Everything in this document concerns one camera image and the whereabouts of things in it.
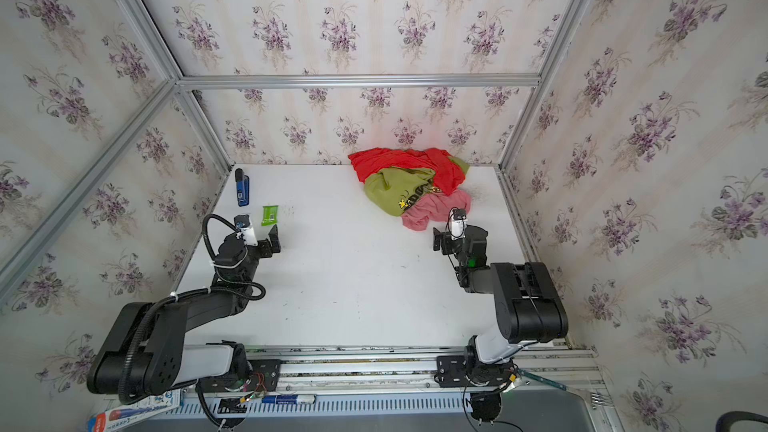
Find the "pink cloth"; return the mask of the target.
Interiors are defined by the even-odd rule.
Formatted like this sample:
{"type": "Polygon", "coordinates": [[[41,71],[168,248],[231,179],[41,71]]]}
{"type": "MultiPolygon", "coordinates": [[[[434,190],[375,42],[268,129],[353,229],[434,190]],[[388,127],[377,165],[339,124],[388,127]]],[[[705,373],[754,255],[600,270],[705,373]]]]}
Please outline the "pink cloth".
{"type": "Polygon", "coordinates": [[[401,216],[401,221],[407,229],[422,232],[431,222],[445,223],[449,219],[450,211],[454,208],[464,209],[469,213],[471,205],[471,196],[461,189],[457,189],[451,195],[430,193],[406,210],[401,216]]]}

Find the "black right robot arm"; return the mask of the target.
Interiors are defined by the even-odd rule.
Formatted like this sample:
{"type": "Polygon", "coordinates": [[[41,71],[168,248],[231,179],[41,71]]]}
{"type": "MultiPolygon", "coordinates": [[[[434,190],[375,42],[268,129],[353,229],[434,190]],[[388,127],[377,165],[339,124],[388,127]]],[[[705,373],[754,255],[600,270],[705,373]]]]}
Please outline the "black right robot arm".
{"type": "Polygon", "coordinates": [[[436,359],[441,388],[499,387],[515,374],[513,357],[524,348],[561,339],[567,313],[547,266],[541,262],[490,263],[488,232],[474,225],[433,230],[433,249],[449,258],[458,285],[493,298],[495,324],[470,337],[459,355],[436,359]]]}

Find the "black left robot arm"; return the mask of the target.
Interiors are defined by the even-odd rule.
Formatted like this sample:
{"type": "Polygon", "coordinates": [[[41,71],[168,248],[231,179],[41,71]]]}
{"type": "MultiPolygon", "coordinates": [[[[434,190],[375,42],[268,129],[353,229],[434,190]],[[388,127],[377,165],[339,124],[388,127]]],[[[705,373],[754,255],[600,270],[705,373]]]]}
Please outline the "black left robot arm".
{"type": "Polygon", "coordinates": [[[232,233],[219,250],[230,253],[236,245],[240,251],[235,275],[225,280],[216,276],[210,287],[173,293],[157,302],[125,305],[90,366],[88,391],[116,395],[131,405],[203,379],[228,386],[247,382],[253,367],[242,344],[186,343],[188,332],[237,315],[266,296],[266,289],[252,278],[261,259],[281,251],[278,227],[253,245],[232,233]]]}

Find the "red cloth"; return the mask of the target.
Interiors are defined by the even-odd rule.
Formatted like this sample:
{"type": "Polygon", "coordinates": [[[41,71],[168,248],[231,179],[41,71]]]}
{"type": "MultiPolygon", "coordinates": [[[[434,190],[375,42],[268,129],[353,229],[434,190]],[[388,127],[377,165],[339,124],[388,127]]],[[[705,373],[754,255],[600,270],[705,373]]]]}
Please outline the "red cloth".
{"type": "Polygon", "coordinates": [[[434,173],[433,184],[440,191],[452,194],[466,179],[470,166],[446,150],[373,148],[348,156],[360,182],[383,169],[425,169],[434,173]]]}

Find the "olive green cloth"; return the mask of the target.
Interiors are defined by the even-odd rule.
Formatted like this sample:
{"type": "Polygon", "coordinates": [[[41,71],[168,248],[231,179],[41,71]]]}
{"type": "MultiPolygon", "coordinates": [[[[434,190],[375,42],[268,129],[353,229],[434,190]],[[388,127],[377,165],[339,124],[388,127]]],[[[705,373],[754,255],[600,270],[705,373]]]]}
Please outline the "olive green cloth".
{"type": "Polygon", "coordinates": [[[363,184],[367,198],[385,213],[400,217],[423,196],[443,193],[433,184],[430,170],[383,169],[369,176],[363,184]]]}

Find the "small green packet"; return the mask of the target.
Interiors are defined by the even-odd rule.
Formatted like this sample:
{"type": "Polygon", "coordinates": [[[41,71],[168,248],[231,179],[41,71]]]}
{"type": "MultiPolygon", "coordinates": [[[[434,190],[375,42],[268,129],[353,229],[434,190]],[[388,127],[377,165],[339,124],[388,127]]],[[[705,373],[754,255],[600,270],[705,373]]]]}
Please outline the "small green packet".
{"type": "Polygon", "coordinates": [[[276,225],[278,223],[278,211],[279,207],[277,205],[265,205],[262,208],[261,226],[276,225]]]}

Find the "blue white marker pen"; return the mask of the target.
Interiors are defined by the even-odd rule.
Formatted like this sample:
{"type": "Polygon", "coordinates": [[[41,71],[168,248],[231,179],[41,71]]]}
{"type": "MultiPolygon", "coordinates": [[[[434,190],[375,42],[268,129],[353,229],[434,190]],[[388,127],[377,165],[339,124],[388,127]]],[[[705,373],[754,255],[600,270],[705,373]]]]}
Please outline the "blue white marker pen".
{"type": "Polygon", "coordinates": [[[272,405],[314,404],[315,402],[316,402],[316,396],[312,394],[268,395],[261,399],[262,404],[272,404],[272,405]]]}

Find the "silver metal fork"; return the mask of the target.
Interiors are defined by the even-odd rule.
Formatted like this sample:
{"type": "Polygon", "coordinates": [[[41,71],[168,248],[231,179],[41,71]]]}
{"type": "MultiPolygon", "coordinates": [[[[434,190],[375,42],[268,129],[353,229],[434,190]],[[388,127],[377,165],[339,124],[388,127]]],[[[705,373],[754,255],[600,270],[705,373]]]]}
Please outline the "silver metal fork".
{"type": "Polygon", "coordinates": [[[613,400],[609,395],[600,392],[589,391],[586,389],[569,388],[568,392],[581,397],[593,407],[613,407],[613,400]]]}

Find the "white blue cardboard box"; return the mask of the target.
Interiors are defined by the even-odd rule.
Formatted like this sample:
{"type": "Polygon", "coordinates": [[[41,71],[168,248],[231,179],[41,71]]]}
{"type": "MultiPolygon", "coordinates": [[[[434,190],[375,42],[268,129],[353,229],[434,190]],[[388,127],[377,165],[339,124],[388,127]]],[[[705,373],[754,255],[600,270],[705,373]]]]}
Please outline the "white blue cardboard box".
{"type": "Polygon", "coordinates": [[[122,431],[157,415],[175,410],[180,405],[179,390],[150,396],[132,405],[121,404],[116,396],[107,396],[96,404],[95,413],[87,422],[87,431],[122,431]]]}

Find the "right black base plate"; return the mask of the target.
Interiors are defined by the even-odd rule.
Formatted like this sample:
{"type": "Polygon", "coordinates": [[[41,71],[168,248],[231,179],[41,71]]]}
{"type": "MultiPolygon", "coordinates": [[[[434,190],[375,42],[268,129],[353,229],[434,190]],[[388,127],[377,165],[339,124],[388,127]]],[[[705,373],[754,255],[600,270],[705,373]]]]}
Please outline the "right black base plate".
{"type": "Polygon", "coordinates": [[[464,355],[443,355],[436,358],[434,381],[440,388],[501,387],[517,375],[512,362],[484,364],[464,355]]]}

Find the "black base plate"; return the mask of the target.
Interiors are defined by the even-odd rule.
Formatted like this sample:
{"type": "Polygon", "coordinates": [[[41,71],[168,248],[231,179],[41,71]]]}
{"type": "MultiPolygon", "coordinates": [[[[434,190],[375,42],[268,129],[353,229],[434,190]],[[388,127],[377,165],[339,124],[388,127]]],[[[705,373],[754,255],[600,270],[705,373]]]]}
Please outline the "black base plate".
{"type": "Polygon", "coordinates": [[[434,381],[440,388],[501,387],[517,375],[512,362],[484,364],[464,355],[443,355],[436,358],[434,381]]]}
{"type": "Polygon", "coordinates": [[[224,376],[204,378],[200,381],[204,393],[275,392],[280,378],[280,360],[249,360],[244,372],[230,372],[224,376]]]}

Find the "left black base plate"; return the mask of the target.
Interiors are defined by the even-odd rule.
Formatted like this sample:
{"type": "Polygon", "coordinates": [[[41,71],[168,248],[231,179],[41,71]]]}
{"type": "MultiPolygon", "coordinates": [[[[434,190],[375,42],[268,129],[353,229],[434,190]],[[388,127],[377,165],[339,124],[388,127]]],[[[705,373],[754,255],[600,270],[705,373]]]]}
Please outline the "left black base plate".
{"type": "Polygon", "coordinates": [[[280,378],[280,360],[249,360],[244,372],[230,372],[224,376],[204,378],[200,381],[204,393],[275,392],[280,378]]]}

